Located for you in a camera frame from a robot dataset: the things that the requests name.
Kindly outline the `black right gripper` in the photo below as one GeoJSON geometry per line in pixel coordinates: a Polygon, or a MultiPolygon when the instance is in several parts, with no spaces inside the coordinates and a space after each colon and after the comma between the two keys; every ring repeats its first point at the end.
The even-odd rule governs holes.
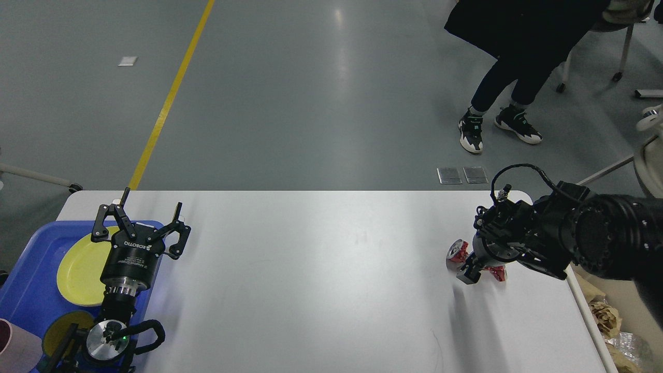
{"type": "Polygon", "coordinates": [[[467,257],[455,276],[466,285],[478,283],[483,268],[499,267],[516,262],[521,257],[518,250],[508,245],[504,246],[498,242],[492,242],[479,233],[476,233],[472,239],[472,249],[472,253],[467,257]]]}

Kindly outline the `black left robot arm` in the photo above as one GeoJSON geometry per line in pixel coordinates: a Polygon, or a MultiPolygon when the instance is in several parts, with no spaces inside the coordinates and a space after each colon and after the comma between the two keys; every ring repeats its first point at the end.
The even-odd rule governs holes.
{"type": "Polygon", "coordinates": [[[184,253],[191,227],[176,204],[171,222],[152,227],[133,221],[125,212],[130,188],[110,205],[100,205],[93,220],[90,241],[109,244],[97,277],[104,286],[99,314],[92,326],[70,323],[48,358],[45,372],[80,372],[80,361],[116,372],[134,372],[133,360],[157,349],[166,335],[154,319],[133,323],[142,292],[151,290],[161,258],[177,260],[184,253]]]}

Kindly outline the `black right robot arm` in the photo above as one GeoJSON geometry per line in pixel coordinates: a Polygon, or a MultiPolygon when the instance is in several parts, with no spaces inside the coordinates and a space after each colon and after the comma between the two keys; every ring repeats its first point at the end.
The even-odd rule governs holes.
{"type": "Polygon", "coordinates": [[[662,201],[655,197],[597,194],[568,182],[554,184],[542,168],[521,163],[502,168],[490,182],[489,207],[474,216],[473,251],[457,278],[473,285],[486,267],[518,262],[552,278],[567,278],[570,264],[597,278],[631,281],[661,326],[662,201]],[[551,193],[534,203],[509,199],[499,176],[531,168],[551,193]]]}

